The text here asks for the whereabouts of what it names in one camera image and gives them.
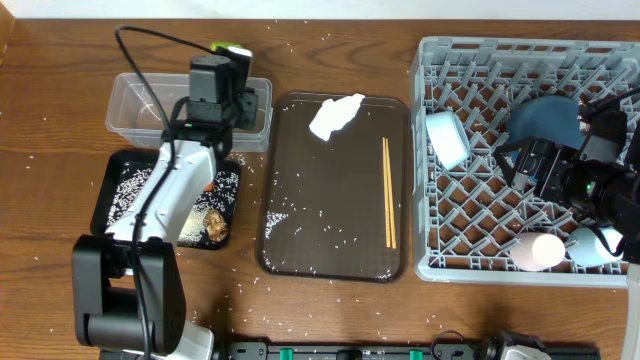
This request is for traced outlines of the large dark blue bowl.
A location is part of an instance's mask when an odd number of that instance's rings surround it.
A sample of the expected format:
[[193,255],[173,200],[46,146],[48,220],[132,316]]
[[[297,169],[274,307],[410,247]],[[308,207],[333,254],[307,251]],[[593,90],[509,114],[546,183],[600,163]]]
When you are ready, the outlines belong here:
[[585,136],[580,131],[579,104],[567,97],[544,96],[513,108],[506,122],[507,144],[536,137],[580,149]]

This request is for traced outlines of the white tissue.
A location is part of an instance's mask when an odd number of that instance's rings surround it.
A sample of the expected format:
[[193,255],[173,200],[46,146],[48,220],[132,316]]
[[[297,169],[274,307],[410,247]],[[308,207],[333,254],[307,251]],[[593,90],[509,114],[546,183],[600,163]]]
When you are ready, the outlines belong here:
[[309,124],[310,131],[328,142],[332,132],[341,130],[356,116],[364,98],[363,94],[356,93],[338,100],[325,100]]

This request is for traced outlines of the pink plastic cup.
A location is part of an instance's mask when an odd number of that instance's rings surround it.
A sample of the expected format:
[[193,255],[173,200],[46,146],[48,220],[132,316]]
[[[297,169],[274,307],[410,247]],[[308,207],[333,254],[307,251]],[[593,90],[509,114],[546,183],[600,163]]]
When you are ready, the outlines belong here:
[[565,256],[563,241],[549,233],[524,233],[511,248],[510,257],[523,271],[538,272],[558,265]]

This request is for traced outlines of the light blue rice bowl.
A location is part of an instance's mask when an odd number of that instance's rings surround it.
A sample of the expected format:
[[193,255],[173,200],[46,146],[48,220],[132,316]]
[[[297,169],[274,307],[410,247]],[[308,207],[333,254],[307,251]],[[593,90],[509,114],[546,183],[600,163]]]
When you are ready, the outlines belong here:
[[446,170],[455,168],[469,157],[469,140],[454,112],[429,114],[425,124],[434,152]]

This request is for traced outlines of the small light blue cup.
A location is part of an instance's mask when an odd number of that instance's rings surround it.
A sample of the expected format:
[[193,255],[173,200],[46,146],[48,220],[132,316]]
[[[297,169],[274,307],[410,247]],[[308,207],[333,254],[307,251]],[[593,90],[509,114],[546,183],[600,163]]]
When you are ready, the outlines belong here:
[[596,232],[588,227],[574,230],[568,238],[567,253],[570,259],[582,267],[597,267],[622,259],[614,256],[598,238]]

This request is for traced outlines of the brown food scrap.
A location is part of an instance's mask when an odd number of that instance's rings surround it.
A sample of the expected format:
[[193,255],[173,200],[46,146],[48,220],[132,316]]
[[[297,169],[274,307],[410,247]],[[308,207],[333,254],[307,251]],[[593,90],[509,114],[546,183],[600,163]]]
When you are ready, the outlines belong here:
[[229,227],[223,215],[216,209],[211,209],[203,218],[203,226],[212,242],[222,242],[227,238]]

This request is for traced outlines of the wooden chopstick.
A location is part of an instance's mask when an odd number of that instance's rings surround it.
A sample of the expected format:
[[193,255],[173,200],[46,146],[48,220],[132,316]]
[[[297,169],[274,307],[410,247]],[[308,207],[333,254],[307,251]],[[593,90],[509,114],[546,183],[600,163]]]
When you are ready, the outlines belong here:
[[391,226],[391,249],[397,248],[397,240],[396,240],[396,227],[395,227],[395,214],[394,214],[394,200],[393,200],[393,185],[392,185],[392,171],[391,171],[391,160],[390,160],[390,146],[389,140],[386,138],[386,148],[387,148],[387,182],[388,182],[388,203],[389,203],[389,219]]
[[391,248],[391,226],[389,219],[389,203],[388,203],[388,182],[387,182],[387,148],[386,138],[382,138],[382,161],[383,161],[383,189],[384,189],[384,208],[385,208],[385,234],[386,247]]

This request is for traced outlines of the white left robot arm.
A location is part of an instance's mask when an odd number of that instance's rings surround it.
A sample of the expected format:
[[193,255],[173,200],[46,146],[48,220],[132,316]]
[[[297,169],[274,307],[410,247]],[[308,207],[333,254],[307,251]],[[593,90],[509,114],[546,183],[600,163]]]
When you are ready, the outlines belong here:
[[258,97],[246,82],[252,52],[204,48],[190,62],[189,94],[159,112],[163,143],[138,196],[104,234],[72,250],[77,341],[131,359],[212,359],[214,334],[187,321],[175,248],[197,198],[251,130]]

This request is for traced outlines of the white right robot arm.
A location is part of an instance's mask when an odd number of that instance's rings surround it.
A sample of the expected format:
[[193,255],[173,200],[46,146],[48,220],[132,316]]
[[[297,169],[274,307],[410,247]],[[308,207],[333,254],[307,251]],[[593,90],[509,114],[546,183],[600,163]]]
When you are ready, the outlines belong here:
[[536,179],[536,197],[580,210],[599,224],[611,225],[622,238],[611,248],[628,263],[628,319],[622,357],[639,357],[639,133],[627,134],[622,102],[639,93],[581,102],[577,120],[588,126],[578,150],[548,139],[527,137],[495,148],[493,157],[506,184],[521,189]]

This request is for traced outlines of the grey dishwasher rack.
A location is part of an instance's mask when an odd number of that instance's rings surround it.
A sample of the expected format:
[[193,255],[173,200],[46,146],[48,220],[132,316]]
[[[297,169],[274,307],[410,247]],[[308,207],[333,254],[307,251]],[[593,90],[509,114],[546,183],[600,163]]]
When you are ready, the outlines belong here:
[[[410,70],[414,143],[414,270],[426,282],[622,288],[626,264],[585,268],[565,258],[524,272],[511,248],[527,232],[574,246],[574,211],[537,198],[532,185],[509,187],[493,150],[509,136],[516,106],[557,95],[570,103],[620,96],[627,127],[639,122],[639,47],[633,42],[426,37]],[[451,111],[470,142],[452,170],[441,164],[426,128]]]

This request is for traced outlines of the clear plastic bin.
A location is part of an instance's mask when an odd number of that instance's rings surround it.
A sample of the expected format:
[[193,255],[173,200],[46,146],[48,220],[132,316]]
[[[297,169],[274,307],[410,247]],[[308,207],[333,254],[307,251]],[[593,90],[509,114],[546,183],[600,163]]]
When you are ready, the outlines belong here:
[[[147,73],[145,78],[167,113],[175,102],[189,94],[187,74]],[[251,130],[233,131],[234,152],[264,152],[268,148],[272,119],[272,84],[266,78],[250,77],[247,86],[258,96],[256,125]],[[106,128],[138,148],[158,149],[163,122],[139,77],[122,73],[115,78],[105,121]]]

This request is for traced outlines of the dark brown serving tray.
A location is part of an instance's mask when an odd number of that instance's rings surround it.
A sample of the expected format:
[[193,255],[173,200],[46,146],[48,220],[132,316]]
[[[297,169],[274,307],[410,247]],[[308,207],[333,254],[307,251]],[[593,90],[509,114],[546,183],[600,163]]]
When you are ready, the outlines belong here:
[[[309,129],[326,94],[291,92],[274,112],[256,262],[274,275],[390,283],[407,267],[409,110],[366,97],[328,142]],[[386,247],[382,138],[389,140],[397,248]]]

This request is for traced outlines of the black rectangular tray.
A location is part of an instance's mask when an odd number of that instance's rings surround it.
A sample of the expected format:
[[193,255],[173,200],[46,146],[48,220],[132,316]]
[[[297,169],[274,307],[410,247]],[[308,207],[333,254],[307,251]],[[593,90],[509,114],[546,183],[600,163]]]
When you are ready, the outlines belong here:
[[[148,163],[151,165],[151,169],[153,170],[157,159],[157,152],[139,149],[125,149],[117,151],[111,155],[91,220],[90,232],[93,235],[102,235],[108,228],[108,226],[102,223],[102,220],[106,219],[107,212],[110,208],[110,204],[107,200],[111,199],[115,194],[116,185],[122,170],[124,169],[125,163],[129,161]],[[224,167],[223,163],[218,166],[218,171]]]

